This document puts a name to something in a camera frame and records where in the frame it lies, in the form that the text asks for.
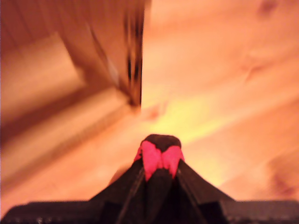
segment black plastic object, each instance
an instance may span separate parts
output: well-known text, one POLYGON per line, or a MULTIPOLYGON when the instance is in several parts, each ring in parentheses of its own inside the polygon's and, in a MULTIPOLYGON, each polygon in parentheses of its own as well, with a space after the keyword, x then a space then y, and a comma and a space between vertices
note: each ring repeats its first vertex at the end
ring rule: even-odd
MULTIPOLYGON (((167 151, 173 136, 145 140, 167 151)), ((86 202, 41 202, 12 208, 3 224, 299 224, 296 201, 236 202, 205 181, 183 160, 174 179, 158 168, 145 180, 142 158, 86 202)))

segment wooden surface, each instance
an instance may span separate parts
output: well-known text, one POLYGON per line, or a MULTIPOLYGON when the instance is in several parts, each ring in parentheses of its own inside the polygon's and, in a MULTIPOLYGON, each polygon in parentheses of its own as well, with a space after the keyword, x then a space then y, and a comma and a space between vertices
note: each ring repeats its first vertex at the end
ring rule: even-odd
POLYGON ((299 200, 297 1, 154 0, 151 7, 142 110, 2 194, 1 215, 28 201, 92 197, 150 133, 179 137, 186 162, 236 199, 299 200))

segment wooden floor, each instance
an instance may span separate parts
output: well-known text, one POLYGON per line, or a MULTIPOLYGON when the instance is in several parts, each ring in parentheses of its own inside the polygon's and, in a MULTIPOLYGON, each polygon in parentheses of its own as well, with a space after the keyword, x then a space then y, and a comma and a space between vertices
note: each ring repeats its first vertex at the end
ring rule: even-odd
POLYGON ((142 109, 1 194, 13 205, 85 200, 150 133, 238 200, 299 200, 299 2, 154 0, 144 27, 142 109))

